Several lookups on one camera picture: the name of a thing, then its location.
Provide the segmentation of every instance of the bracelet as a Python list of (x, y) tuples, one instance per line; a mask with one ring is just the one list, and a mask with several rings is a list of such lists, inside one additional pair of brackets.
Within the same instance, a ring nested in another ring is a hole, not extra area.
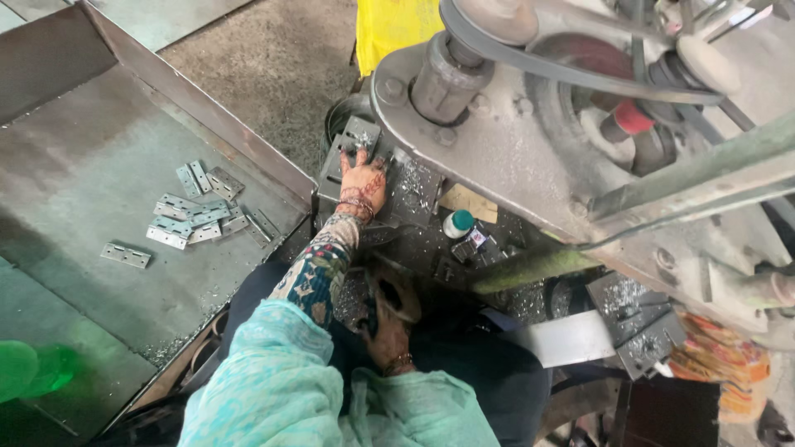
[(367, 210), (367, 212), (370, 213), (370, 219), (368, 220), (368, 222), (375, 219), (375, 213), (373, 212), (373, 207), (371, 207), (365, 200), (351, 198), (346, 200), (340, 200), (339, 204), (353, 205), (355, 207), (364, 208)]
[(412, 365), (414, 362), (412, 361), (412, 356), (408, 352), (406, 354), (401, 354), (392, 360), (390, 364), (386, 365), (384, 368), (384, 377), (390, 377), (391, 375), (395, 375), (394, 372), (400, 367), (404, 367), (406, 365)]

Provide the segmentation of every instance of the yellow bag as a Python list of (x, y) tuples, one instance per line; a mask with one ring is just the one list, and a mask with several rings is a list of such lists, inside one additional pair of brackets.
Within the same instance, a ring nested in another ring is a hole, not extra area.
[(439, 0), (359, 0), (356, 57), (359, 72), (369, 75), (396, 49), (428, 41), (444, 29)]

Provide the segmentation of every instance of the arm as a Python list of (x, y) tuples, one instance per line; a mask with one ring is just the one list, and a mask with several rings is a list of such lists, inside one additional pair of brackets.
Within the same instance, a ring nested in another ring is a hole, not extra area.
[(360, 150), (356, 168), (343, 165), (341, 199), (351, 203), (337, 208), (240, 325), (229, 357), (190, 398), (180, 445), (341, 444), (343, 382), (327, 366), (333, 346), (324, 329), (359, 233), (383, 204), (383, 160), (364, 165), (365, 160)]

